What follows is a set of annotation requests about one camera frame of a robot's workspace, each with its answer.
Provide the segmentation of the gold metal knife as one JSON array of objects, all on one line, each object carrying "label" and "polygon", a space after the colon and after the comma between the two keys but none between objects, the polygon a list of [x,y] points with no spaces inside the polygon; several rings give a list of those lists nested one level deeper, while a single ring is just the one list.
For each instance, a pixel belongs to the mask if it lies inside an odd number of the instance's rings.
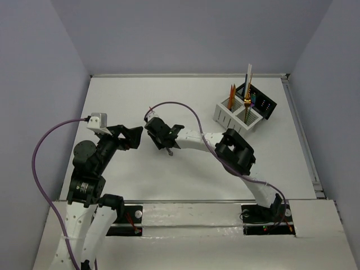
[{"label": "gold metal knife", "polygon": [[233,94],[233,106],[234,106],[234,104],[235,104],[235,96],[236,96],[236,89],[234,90],[234,94]]}]

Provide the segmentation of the gold metal fork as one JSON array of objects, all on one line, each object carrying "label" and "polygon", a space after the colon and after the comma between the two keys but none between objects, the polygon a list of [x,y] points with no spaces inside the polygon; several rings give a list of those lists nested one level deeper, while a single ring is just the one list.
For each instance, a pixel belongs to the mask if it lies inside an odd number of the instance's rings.
[{"label": "gold metal fork", "polygon": [[247,89],[246,95],[244,96],[244,106],[245,106],[244,123],[246,124],[247,118],[248,118],[249,108],[250,108],[250,106],[251,106],[250,88]]}]

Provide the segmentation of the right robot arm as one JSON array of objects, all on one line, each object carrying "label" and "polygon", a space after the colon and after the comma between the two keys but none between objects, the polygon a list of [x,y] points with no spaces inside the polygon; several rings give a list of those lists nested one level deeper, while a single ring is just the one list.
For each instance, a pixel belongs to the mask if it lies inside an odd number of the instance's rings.
[{"label": "right robot arm", "polygon": [[264,220],[271,221],[279,216],[280,192],[271,184],[250,176],[256,161],[254,149],[236,130],[228,128],[223,133],[201,133],[178,124],[170,127],[157,115],[148,116],[145,122],[147,134],[159,150],[192,149],[213,154],[227,172],[243,180],[255,198],[256,212]]}]

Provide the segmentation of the gold metal spoon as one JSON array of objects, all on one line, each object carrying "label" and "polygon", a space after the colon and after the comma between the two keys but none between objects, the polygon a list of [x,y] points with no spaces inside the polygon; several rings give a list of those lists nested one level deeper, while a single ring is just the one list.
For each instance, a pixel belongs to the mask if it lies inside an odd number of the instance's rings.
[{"label": "gold metal spoon", "polygon": [[173,152],[172,152],[172,150],[170,148],[166,147],[165,149],[168,152],[169,156],[173,156]]}]

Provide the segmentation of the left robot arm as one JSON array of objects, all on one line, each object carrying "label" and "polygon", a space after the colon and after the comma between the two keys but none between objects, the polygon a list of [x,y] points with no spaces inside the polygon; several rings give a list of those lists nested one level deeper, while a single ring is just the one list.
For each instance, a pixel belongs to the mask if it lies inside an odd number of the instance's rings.
[{"label": "left robot arm", "polygon": [[81,141],[73,150],[65,216],[49,203],[62,230],[50,269],[96,269],[96,256],[111,225],[124,217],[123,197],[103,193],[102,174],[116,151],[139,147],[143,128],[116,125],[93,131],[98,143]]}]

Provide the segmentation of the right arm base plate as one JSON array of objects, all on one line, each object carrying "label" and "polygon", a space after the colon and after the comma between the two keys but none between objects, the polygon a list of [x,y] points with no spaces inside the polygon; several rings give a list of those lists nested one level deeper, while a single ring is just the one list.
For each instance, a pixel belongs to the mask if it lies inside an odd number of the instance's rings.
[{"label": "right arm base plate", "polygon": [[294,235],[295,226],[289,204],[282,204],[280,211],[272,215],[269,209],[255,204],[241,206],[239,215],[245,236]]}]

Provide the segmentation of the gold chopstick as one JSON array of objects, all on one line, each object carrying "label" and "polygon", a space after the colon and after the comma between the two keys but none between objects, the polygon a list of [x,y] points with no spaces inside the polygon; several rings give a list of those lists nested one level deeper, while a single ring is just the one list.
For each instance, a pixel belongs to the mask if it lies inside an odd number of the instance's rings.
[{"label": "gold chopstick", "polygon": [[250,96],[251,96],[251,94],[250,94],[250,87],[251,87],[251,80],[252,80],[252,78],[253,78],[253,73],[250,74],[249,80],[248,80],[248,84],[247,84],[246,96],[245,96],[247,100],[250,100]]}]

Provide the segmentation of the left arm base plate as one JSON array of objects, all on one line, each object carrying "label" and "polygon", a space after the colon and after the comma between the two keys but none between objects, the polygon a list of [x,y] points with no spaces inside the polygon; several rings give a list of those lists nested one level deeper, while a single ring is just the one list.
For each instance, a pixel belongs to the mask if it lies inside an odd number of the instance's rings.
[{"label": "left arm base plate", "polygon": [[106,236],[141,237],[143,233],[142,217],[142,205],[125,204],[124,214],[110,226]]}]

